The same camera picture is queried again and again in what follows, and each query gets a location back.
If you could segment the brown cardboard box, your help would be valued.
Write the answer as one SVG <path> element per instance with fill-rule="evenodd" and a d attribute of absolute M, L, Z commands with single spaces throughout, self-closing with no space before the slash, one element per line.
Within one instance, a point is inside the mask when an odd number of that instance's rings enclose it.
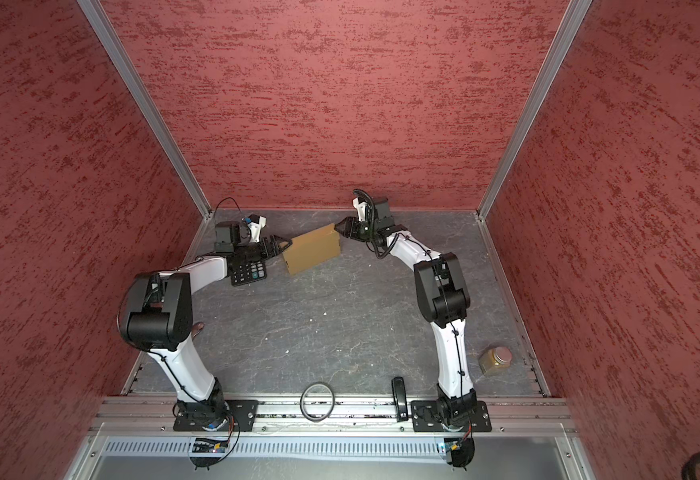
<path fill-rule="evenodd" d="M 315 229 L 292 239 L 283 252 L 291 276 L 309 270 L 341 253 L 340 235 L 334 224 Z"/>

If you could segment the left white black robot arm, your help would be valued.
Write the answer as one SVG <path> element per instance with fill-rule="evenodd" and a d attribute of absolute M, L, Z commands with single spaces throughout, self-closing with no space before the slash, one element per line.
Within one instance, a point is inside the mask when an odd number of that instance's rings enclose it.
<path fill-rule="evenodd" d="M 146 353 L 163 370 L 177 394 L 176 415 L 207 430 L 229 415 L 219 380 L 206 368 L 193 343 L 193 295 L 226 278 L 241 286 L 266 278 L 264 261 L 284 253 L 293 241 L 265 236 L 266 219 L 216 225 L 211 252 L 174 270 L 141 273 L 124 295 L 117 317 L 121 338 Z"/>

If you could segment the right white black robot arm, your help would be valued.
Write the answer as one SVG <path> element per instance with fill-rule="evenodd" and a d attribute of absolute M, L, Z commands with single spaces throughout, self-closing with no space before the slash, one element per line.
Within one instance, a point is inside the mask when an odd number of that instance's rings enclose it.
<path fill-rule="evenodd" d="M 471 298 L 458 257 L 432 250 L 395 222 L 385 198 L 353 191 L 355 216 L 335 225 L 343 237 L 364 243 L 379 260 L 392 256 L 413 272 L 416 303 L 433 331 L 438 358 L 437 417 L 455 429 L 477 410 L 465 347 Z"/>

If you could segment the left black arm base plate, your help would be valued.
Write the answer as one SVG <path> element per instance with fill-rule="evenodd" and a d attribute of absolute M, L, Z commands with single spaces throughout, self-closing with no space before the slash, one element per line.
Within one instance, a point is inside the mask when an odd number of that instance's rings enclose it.
<path fill-rule="evenodd" d="M 173 415 L 175 432 L 224 433 L 230 429 L 250 432 L 259 403 L 256 400 L 228 400 L 223 406 L 177 401 Z"/>

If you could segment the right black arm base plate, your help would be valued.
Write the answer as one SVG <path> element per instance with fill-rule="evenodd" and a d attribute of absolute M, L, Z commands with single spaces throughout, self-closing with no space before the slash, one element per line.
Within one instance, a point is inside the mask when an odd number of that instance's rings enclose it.
<path fill-rule="evenodd" d="M 476 401 L 467 409 L 449 410 L 436 400 L 416 400 L 410 403 L 413 429 L 422 433 L 488 433 L 493 430 L 487 404 Z"/>

